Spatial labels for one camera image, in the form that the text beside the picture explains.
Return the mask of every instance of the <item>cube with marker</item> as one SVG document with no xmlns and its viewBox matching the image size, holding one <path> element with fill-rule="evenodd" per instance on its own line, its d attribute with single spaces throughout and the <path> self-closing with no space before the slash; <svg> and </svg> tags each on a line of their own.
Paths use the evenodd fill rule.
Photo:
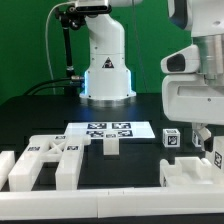
<svg viewBox="0 0 224 224">
<path fill-rule="evenodd" d="M 180 147 L 178 129 L 163 129 L 163 144 L 166 148 Z"/>
<path fill-rule="evenodd" d="M 192 131 L 192 142 L 195 147 L 201 147 L 201 141 L 194 131 Z"/>
</svg>

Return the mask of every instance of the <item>table surface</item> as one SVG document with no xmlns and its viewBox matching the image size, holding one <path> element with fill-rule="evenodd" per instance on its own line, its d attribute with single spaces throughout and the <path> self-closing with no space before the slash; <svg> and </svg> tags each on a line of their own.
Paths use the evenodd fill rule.
<svg viewBox="0 0 224 224">
<path fill-rule="evenodd" d="M 79 189 L 159 186 L 159 162 L 171 164 L 177 156 L 204 157 L 191 142 L 191 124 L 169 121 L 163 113 L 161 94 L 138 94 L 132 104 L 99 108 L 80 104 L 66 96 L 19 96 L 0 106 L 0 150 L 14 150 L 17 158 L 32 135 L 63 134 L 70 122 L 149 121 L 155 139 L 120 140 L 120 155 L 103 156 L 102 140 L 85 147 Z M 162 129 L 177 128 L 179 148 L 165 148 Z M 224 135 L 219 126 L 210 126 L 214 135 Z M 44 164 L 33 190 L 54 190 L 57 164 Z M 127 217 L 113 219 L 45 220 L 41 223 L 223 223 L 223 214 Z"/>
</svg>

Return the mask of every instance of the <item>robot camera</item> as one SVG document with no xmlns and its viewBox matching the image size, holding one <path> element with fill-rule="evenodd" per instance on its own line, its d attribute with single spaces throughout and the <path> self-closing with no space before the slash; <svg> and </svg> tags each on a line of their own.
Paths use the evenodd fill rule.
<svg viewBox="0 0 224 224">
<path fill-rule="evenodd" d="M 76 1 L 75 9 L 78 14 L 96 15 L 111 12 L 109 0 L 84 0 Z"/>
</svg>

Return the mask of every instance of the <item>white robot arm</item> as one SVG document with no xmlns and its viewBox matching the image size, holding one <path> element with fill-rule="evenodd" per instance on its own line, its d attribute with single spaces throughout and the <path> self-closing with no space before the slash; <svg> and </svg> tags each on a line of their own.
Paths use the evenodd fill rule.
<svg viewBox="0 0 224 224">
<path fill-rule="evenodd" d="M 131 72 L 125 65 L 124 28 L 108 13 L 111 7 L 125 7 L 143 0 L 71 1 L 70 13 L 85 16 L 90 37 L 90 67 L 85 73 L 83 102 L 117 106 L 136 95 L 131 88 Z"/>
<path fill-rule="evenodd" d="M 168 9 L 175 25 L 191 30 L 192 45 L 161 62 L 164 112 L 193 123 L 204 141 L 205 124 L 224 124 L 224 1 L 168 0 Z"/>
</svg>

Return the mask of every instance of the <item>cable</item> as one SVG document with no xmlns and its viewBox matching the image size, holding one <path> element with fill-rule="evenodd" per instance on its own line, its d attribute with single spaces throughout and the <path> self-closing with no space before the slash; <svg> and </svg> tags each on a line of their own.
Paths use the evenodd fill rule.
<svg viewBox="0 0 224 224">
<path fill-rule="evenodd" d="M 35 95 L 36 93 L 42 91 L 42 90 L 45 90 L 45 89 L 52 89 L 52 88 L 64 88 L 66 86 L 69 86 L 69 85 L 60 85 L 60 86 L 45 86 L 45 87 L 42 87 L 42 88 L 39 88 L 37 89 L 36 91 L 34 91 L 31 95 Z"/>
<path fill-rule="evenodd" d="M 45 45 L 46 45 L 47 64 L 48 64 L 48 69 L 50 72 L 51 80 L 54 80 L 54 73 L 52 71 L 52 66 L 51 66 L 50 53 L 49 53 L 49 42 L 48 42 L 48 31 L 49 31 L 50 18 L 51 18 L 52 13 L 54 12 L 54 10 L 57 7 L 64 6 L 64 5 L 71 5 L 71 4 L 74 4 L 74 2 L 64 2 L 64 3 L 55 5 L 51 9 L 51 11 L 49 12 L 48 17 L 47 17 L 46 26 L 45 26 Z"/>
<path fill-rule="evenodd" d="M 49 81 L 45 81 L 45 82 L 41 82 L 33 87 L 31 87 L 30 89 L 28 89 L 23 95 L 29 95 L 33 90 L 39 88 L 40 86 L 46 85 L 46 84 L 51 84 L 51 83 L 56 83 L 56 82 L 63 82 L 63 81 L 70 81 L 71 78 L 60 78 L 60 79 L 54 79 L 54 80 L 49 80 Z"/>
<path fill-rule="evenodd" d="M 135 40 L 136 40 L 136 48 L 137 48 L 137 53 L 138 53 L 138 60 L 139 60 L 139 65 L 141 69 L 141 74 L 145 86 L 145 91 L 148 93 L 148 86 L 147 86 L 147 81 L 146 81 L 146 75 L 145 75 L 145 69 L 143 65 L 143 60 L 142 60 L 142 53 L 141 53 L 141 48 L 140 48 L 140 42 L 139 42 L 139 36 L 138 36 L 138 29 L 137 29 L 137 22 L 136 22 L 136 11 L 135 11 L 135 2 L 132 0 L 132 17 L 133 17 L 133 26 L 134 26 L 134 32 L 135 32 Z"/>
</svg>

